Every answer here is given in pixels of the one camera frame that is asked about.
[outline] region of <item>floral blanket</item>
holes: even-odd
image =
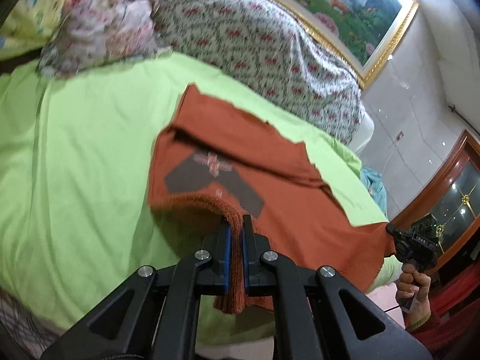
[[[0,61],[43,47],[62,23],[65,0],[18,0],[0,28]]]
[[[162,47],[148,0],[66,0],[63,23],[42,50],[46,76],[69,77],[120,59],[155,57]]]
[[[365,113],[353,72],[275,2],[151,1],[155,29],[174,50],[350,143]]]

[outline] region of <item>gold picture frame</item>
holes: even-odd
[[[332,54],[342,58],[354,71],[359,86],[368,88],[378,76],[382,67],[393,54],[409,27],[417,9],[417,0],[403,0],[401,9],[395,17],[388,31],[376,46],[374,52],[368,56],[365,64],[349,50],[349,48],[330,30],[323,25],[316,16],[296,0],[271,0],[282,6],[291,14],[319,44]]]

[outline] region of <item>painting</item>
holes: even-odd
[[[415,14],[415,0],[276,0],[371,83]]]

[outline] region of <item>orange sweater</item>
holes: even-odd
[[[330,265],[365,291],[383,257],[395,252],[385,223],[353,227],[308,159],[305,144],[292,143],[274,127],[190,85],[172,122],[158,136],[150,167],[152,210],[206,208],[233,231],[231,293],[217,302],[228,313],[247,299],[239,239],[242,215],[272,249],[311,269]]]

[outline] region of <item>glass cabinet door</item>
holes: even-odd
[[[480,214],[479,180],[480,171],[469,161],[430,210],[437,220],[439,255],[451,247]]]

